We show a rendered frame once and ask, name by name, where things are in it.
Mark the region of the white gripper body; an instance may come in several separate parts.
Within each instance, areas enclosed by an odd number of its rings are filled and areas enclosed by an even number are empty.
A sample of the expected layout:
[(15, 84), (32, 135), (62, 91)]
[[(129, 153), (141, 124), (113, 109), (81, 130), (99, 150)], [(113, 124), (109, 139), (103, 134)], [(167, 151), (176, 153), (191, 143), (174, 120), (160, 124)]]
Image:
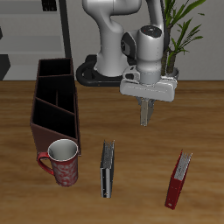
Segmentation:
[(123, 79), (120, 84), (120, 92), (123, 95), (172, 102), (174, 100), (177, 84), (178, 82), (172, 77), (163, 77), (157, 83), (150, 85), (144, 85), (140, 84), (138, 81)]

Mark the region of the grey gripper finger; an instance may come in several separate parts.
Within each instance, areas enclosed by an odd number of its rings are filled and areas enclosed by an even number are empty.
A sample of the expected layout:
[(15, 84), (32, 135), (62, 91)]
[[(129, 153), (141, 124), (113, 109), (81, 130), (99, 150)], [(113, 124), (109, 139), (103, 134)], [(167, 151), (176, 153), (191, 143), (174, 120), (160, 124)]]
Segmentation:
[(149, 110), (149, 99), (138, 97), (138, 104), (141, 106), (140, 109), (140, 124), (146, 126), (148, 124), (148, 110)]
[(149, 99), (149, 101), (148, 101), (148, 116), (147, 116), (148, 117), (148, 122), (151, 119), (151, 115), (152, 115), (153, 110), (154, 110), (154, 102), (155, 101), (156, 100), (153, 100), (153, 99)]

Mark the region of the black book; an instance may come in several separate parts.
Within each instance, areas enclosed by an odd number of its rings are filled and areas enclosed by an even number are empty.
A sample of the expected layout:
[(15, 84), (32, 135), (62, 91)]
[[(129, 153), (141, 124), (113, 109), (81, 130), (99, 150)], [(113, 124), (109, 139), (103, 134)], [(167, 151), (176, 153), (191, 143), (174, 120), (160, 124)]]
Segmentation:
[(101, 196), (110, 198), (114, 177), (115, 142), (104, 142), (101, 154)]

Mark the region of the red book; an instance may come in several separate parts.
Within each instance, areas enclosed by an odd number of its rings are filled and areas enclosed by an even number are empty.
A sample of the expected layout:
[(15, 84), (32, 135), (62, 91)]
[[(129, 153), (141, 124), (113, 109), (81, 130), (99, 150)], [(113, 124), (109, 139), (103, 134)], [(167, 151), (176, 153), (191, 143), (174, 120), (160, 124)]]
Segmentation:
[(172, 210), (175, 209), (179, 195), (185, 183), (186, 174), (193, 154), (180, 152), (178, 161), (171, 175), (166, 200), (164, 205)]

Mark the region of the dark brown desk caddy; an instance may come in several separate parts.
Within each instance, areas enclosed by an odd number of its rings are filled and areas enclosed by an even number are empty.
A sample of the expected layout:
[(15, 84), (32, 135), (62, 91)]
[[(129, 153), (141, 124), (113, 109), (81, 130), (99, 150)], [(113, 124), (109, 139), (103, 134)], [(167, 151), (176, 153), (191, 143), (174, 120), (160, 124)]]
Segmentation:
[(37, 153), (47, 151), (59, 139), (70, 139), (81, 147), (71, 58), (39, 61), (30, 125)]

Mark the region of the red patterned mug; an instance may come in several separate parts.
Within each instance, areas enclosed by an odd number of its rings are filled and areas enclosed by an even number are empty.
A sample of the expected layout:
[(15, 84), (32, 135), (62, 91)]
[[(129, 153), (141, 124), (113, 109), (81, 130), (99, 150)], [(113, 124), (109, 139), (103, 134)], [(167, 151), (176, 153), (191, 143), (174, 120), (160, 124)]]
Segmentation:
[(78, 145), (69, 139), (53, 142), (38, 154), (38, 165), (55, 177), (60, 186), (72, 186), (78, 179)]

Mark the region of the dark grey block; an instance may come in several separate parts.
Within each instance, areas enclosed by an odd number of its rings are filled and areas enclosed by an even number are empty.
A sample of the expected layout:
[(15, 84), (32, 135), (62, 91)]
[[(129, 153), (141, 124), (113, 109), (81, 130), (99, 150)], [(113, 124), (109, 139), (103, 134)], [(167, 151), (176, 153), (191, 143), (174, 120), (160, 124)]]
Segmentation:
[(0, 81), (4, 79), (4, 76), (8, 73), (11, 67), (8, 54), (0, 54)]

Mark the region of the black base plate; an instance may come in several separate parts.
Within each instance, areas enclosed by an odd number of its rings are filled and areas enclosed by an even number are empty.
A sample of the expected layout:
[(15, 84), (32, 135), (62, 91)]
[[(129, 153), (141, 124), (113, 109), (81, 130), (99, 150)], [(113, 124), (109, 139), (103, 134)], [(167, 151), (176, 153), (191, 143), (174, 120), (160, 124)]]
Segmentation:
[(76, 79), (88, 87), (119, 87), (124, 70), (136, 63), (135, 55), (126, 56), (118, 48), (101, 49), (96, 55), (86, 57), (76, 70)]

